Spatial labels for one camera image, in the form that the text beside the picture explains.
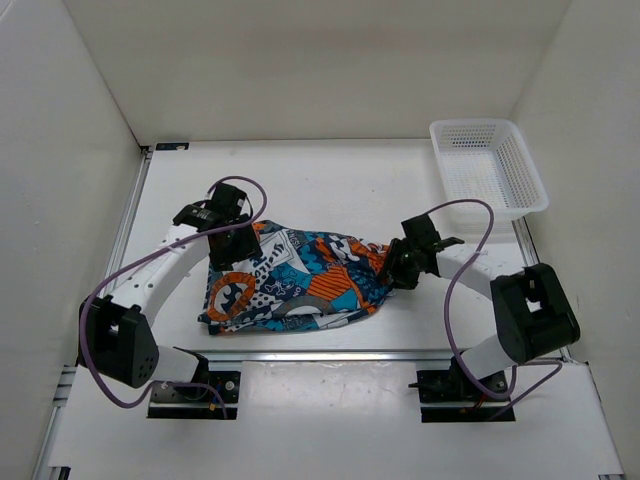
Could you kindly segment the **colourful patterned shorts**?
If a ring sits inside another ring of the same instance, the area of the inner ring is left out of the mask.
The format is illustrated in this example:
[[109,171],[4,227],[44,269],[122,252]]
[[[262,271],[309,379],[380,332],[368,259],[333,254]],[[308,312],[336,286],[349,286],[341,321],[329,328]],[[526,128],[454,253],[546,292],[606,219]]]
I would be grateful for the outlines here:
[[334,329],[375,314],[392,287],[389,246],[333,232],[253,226],[261,255],[209,270],[198,322],[211,335]]

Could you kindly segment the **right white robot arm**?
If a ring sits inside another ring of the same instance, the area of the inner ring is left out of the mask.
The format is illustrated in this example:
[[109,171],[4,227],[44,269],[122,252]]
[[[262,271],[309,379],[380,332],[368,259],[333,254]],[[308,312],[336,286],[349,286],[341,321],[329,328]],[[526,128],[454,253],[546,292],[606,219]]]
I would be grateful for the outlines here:
[[[395,289],[413,290],[422,274],[449,281],[443,317],[453,358],[449,387],[470,400],[486,380],[576,343],[581,329],[552,268],[537,263],[515,271],[456,237],[443,238],[428,214],[402,222],[404,237],[394,239],[380,272]],[[492,303],[496,333],[461,351],[453,336],[450,306],[457,284]]]

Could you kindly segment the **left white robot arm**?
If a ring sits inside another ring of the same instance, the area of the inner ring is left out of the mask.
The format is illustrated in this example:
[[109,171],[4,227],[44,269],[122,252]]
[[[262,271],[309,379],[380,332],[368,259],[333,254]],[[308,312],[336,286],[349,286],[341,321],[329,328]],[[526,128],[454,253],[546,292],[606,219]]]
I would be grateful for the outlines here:
[[260,255],[247,194],[226,177],[205,199],[183,207],[158,248],[111,277],[107,295],[91,294],[81,306],[79,361],[96,381],[109,377],[134,389],[150,382],[174,384],[188,400],[206,395],[210,377],[201,355],[160,346],[155,317],[176,287],[202,260],[215,271]]

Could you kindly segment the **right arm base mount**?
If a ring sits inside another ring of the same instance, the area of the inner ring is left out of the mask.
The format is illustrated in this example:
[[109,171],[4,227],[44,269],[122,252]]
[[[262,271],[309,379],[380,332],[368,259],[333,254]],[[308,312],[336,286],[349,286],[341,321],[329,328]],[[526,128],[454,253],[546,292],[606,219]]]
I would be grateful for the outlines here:
[[448,370],[418,370],[409,385],[418,391],[423,424],[462,424],[513,422],[515,414],[511,398],[497,400],[486,396],[463,380],[454,386]]

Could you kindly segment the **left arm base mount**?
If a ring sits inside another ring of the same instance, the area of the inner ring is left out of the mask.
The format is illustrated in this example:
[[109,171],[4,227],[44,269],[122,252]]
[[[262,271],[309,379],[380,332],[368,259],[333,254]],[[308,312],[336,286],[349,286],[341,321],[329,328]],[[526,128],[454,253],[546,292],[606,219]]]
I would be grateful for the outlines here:
[[241,390],[239,363],[205,362],[192,383],[196,387],[154,386],[147,418],[158,420],[235,420]]

